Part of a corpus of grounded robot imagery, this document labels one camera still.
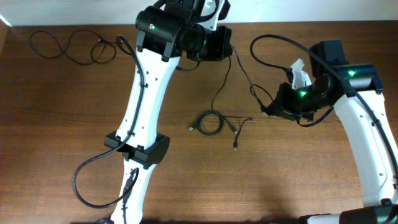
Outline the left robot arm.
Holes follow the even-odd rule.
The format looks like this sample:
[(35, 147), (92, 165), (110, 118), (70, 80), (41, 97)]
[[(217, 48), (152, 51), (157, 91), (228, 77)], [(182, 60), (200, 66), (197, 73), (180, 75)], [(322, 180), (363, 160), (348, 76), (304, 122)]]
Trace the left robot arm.
[(100, 223), (140, 223), (150, 177), (164, 158), (169, 137), (157, 132), (165, 91), (182, 53), (197, 63), (220, 61), (231, 55), (231, 30), (218, 26), (230, 9), (228, 1), (157, 1), (136, 18), (136, 74), (119, 128), (105, 145), (123, 155), (122, 199)]

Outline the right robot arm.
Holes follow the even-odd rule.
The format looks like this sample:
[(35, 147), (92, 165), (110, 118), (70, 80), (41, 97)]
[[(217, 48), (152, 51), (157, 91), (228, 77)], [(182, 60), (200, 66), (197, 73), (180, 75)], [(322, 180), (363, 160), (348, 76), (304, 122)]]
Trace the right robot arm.
[(382, 85), (370, 64), (313, 65), (315, 82), (302, 66), (291, 67), (263, 113), (314, 125), (314, 113), (327, 106), (340, 119), (358, 169), (363, 207), (339, 214), (316, 214), (299, 223), (397, 223), (397, 144), (386, 117)]

